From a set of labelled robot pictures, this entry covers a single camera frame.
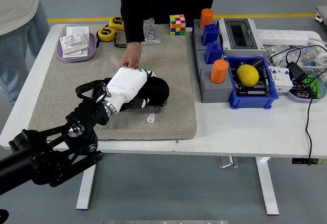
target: blue block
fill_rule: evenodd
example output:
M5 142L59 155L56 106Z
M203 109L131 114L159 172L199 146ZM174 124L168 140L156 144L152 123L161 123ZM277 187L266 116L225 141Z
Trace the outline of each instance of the blue block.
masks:
M217 59L222 59L223 48L220 42L208 43L205 51L205 63L213 64Z
M219 30L216 24L205 25L202 35L202 45L207 46L208 43L217 41L218 35L219 35Z

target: jeans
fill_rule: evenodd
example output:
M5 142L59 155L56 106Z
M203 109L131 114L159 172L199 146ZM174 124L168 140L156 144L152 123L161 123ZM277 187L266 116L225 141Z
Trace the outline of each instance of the jeans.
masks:
M0 90L14 105L28 76L27 47L37 57L50 30L45 10L39 4L34 17L25 25L0 36Z

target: white electrical outlet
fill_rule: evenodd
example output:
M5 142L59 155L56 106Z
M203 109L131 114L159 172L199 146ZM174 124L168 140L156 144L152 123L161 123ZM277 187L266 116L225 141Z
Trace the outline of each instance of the white electrical outlet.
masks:
M309 37L304 31L258 30L263 45L306 46Z
M88 49L88 42L86 42L83 33L63 36L60 37L59 40L64 54L72 54L80 50Z

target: white table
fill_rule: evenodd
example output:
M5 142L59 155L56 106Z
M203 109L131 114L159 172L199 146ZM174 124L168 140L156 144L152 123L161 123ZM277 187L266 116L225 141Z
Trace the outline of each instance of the white table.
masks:
M0 135L0 145L10 149L11 141L29 122L48 71L58 37L64 25L54 25L30 71L24 87ZM190 67L193 79L197 133L191 140L179 141L99 141L98 150L106 153L147 153L178 155L217 155L256 157L267 214L278 214L267 160L307 158L309 139L305 132L308 103L299 103L281 95L272 108L230 109L229 103L202 104L196 81L191 44L188 38ZM320 38L311 31L309 36ZM310 109L309 133L313 141L312 158L326 158L325 130L327 98L313 103ZM67 149L59 145L58 150ZM87 209L95 166L84 172L78 209Z

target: gray block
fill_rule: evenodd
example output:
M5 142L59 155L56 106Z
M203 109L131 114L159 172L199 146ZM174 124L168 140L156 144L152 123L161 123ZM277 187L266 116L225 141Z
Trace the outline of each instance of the gray block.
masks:
M200 28L200 20L195 19L194 20L194 27L192 29L192 45L193 45L193 55L194 59L196 58L198 51L205 51L206 46L202 45L202 36L203 36L203 30Z
M223 83L215 84L211 82L210 75L213 64L205 63L204 54L205 51L198 51L195 63L202 103L228 102L229 96L233 90L229 72L226 73Z

